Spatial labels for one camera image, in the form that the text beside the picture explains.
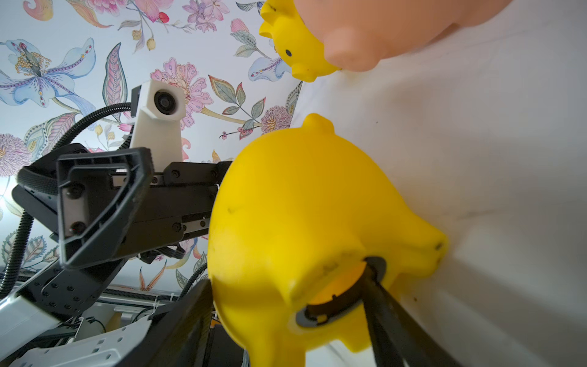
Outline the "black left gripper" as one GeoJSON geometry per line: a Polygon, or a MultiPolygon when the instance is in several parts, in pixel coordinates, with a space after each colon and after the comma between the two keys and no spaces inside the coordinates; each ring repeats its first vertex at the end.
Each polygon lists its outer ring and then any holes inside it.
{"type": "Polygon", "coordinates": [[[209,230],[232,162],[172,162],[156,172],[148,148],[58,148],[18,172],[16,203],[53,233],[59,257],[16,295],[59,321],[92,306],[130,258],[183,257],[209,230]]]}

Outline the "pink piggy bank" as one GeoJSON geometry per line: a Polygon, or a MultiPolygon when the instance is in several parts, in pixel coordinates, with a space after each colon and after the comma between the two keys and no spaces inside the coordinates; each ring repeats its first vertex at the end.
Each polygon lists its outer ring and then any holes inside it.
{"type": "Polygon", "coordinates": [[[474,27],[509,6],[498,0],[297,1],[324,57],[343,70],[364,72],[417,50],[452,27],[474,27]]]}

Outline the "yellow piggy bank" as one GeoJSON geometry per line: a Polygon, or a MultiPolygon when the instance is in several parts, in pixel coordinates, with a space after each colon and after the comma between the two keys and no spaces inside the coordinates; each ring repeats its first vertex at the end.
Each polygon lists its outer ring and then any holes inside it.
{"type": "Polygon", "coordinates": [[[309,31],[290,0],[266,1],[260,11],[263,23],[259,34],[272,39],[280,58],[292,76],[311,83],[339,70],[324,56],[324,45],[309,31]]]}
{"type": "Polygon", "coordinates": [[[405,203],[379,166],[311,114],[254,140],[231,163],[212,210],[215,307],[254,366],[303,366],[334,340],[371,344],[359,278],[391,290],[432,275],[448,238],[405,203]]]}

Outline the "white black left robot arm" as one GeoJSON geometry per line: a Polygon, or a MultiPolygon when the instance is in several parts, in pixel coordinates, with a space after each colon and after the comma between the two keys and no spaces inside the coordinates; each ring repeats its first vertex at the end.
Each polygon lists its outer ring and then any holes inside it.
{"type": "Polygon", "coordinates": [[[209,232],[229,162],[153,165],[147,148],[71,144],[18,174],[17,202],[57,237],[57,258],[1,302],[1,356],[13,366],[200,366],[212,288],[188,281],[117,330],[84,317],[131,258],[182,258],[209,232]]]}

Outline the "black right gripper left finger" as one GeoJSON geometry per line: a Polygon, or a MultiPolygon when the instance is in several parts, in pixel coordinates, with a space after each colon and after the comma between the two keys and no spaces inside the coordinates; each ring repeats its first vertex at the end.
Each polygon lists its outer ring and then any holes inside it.
{"type": "Polygon", "coordinates": [[[177,302],[118,366],[201,366],[212,321],[212,286],[204,279],[177,302]]]}

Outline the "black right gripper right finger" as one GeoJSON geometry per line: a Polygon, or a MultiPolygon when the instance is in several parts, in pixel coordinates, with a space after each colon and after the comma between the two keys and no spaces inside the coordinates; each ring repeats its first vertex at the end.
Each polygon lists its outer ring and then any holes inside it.
{"type": "Polygon", "coordinates": [[[460,366],[385,290],[370,265],[362,276],[362,303],[377,366],[460,366]]]}

